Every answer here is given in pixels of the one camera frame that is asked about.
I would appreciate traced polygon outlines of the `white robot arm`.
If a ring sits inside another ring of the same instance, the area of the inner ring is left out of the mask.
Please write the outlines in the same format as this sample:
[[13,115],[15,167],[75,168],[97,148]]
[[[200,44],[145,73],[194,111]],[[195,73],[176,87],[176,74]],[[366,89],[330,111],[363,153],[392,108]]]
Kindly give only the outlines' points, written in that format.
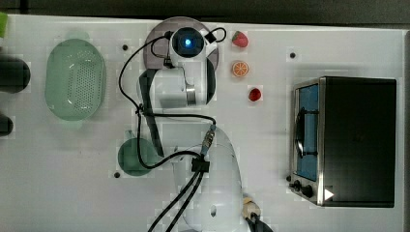
[[152,143],[162,160],[172,165],[175,198],[149,228],[154,232],[170,211],[165,232],[180,219],[194,232],[240,232],[243,192],[237,156],[215,118],[181,110],[204,106],[216,90],[209,54],[218,40],[207,29],[178,28],[166,32],[168,52],[163,69],[148,69],[139,77],[141,111]]

